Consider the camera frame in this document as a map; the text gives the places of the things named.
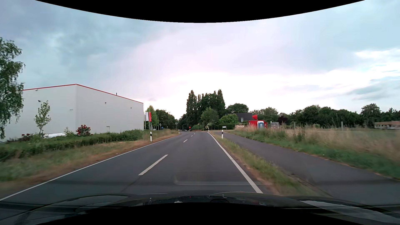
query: house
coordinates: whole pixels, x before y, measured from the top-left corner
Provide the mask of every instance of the house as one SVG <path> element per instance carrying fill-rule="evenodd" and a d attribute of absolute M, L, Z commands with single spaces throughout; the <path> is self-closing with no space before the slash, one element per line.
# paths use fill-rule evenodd
<path fill-rule="evenodd" d="M 254 120 L 253 119 L 253 114 L 250 112 L 245 112 L 245 113 L 226 113 L 225 115 L 229 114 L 236 114 L 238 116 L 238 123 L 243 123 L 244 121 L 250 121 Z"/>
<path fill-rule="evenodd" d="M 400 130 L 400 121 L 375 122 L 376 129 Z"/>

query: hedge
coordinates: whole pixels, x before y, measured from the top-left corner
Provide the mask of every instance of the hedge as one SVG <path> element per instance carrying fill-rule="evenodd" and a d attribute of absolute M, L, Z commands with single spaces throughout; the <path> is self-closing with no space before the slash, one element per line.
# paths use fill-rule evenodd
<path fill-rule="evenodd" d="M 222 127 L 226 127 L 224 128 L 224 130 L 234 130 L 235 129 L 235 123 L 222 123 L 218 125 L 218 129 L 222 130 Z"/>
<path fill-rule="evenodd" d="M 112 141 L 136 141 L 143 137 L 142 130 L 124 131 L 121 133 L 103 133 L 88 137 L 54 137 L 39 141 L 16 142 L 0 145 L 0 161 L 18 157 L 29 157 L 43 152 L 72 149 Z"/>

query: road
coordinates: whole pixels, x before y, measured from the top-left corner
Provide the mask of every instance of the road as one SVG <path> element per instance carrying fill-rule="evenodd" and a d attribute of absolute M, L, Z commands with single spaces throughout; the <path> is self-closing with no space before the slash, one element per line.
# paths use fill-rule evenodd
<path fill-rule="evenodd" d="M 224 138 L 297 175 L 333 198 L 367 205 L 400 203 L 400 181 L 229 133 L 224 133 Z"/>
<path fill-rule="evenodd" d="M 0 219 L 20 213 L 12 204 L 45 205 L 105 193 L 153 194 L 227 191 L 271 194 L 239 166 L 208 132 L 181 132 L 72 172 L 0 201 Z"/>

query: portable toilet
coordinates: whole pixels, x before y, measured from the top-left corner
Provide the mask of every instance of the portable toilet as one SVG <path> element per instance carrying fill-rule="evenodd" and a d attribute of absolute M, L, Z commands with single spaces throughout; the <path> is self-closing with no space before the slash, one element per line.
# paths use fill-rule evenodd
<path fill-rule="evenodd" d="M 257 121 L 257 128 L 264 128 L 264 121 Z"/>

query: building wall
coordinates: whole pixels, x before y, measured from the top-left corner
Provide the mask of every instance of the building wall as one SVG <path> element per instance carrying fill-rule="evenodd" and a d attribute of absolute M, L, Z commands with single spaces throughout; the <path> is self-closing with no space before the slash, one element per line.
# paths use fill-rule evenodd
<path fill-rule="evenodd" d="M 11 124 L 7 124 L 4 140 L 20 138 L 21 134 L 39 133 L 34 119 L 40 104 L 46 100 L 50 105 L 51 121 L 44 126 L 44 133 L 62 133 L 66 127 L 75 131 L 76 87 L 77 85 L 71 85 L 24 90 L 22 94 L 24 107 L 21 116 L 18 123 L 15 123 L 16 118 L 13 117 Z"/>
<path fill-rule="evenodd" d="M 86 125 L 91 133 L 143 130 L 143 103 L 83 86 L 76 88 L 76 128 Z"/>

